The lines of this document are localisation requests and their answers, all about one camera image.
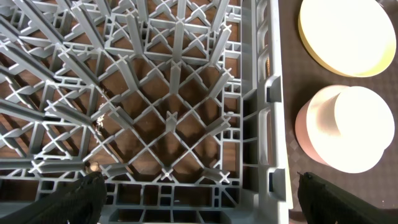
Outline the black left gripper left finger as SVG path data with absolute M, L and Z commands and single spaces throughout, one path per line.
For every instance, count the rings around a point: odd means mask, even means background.
M 1 218 L 1 223 L 96 224 L 106 203 L 104 176 L 92 172 L 68 186 Z

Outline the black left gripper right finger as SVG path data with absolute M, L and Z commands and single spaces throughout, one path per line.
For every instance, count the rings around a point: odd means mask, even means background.
M 300 174 L 298 201 L 308 223 L 397 223 L 397 214 L 377 208 L 312 172 Z

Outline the pink white bowl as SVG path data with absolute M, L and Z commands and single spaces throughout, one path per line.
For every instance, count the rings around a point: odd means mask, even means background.
M 391 109 L 363 86 L 324 87 L 295 120 L 297 141 L 311 159 L 351 174 L 372 169 L 394 134 Z

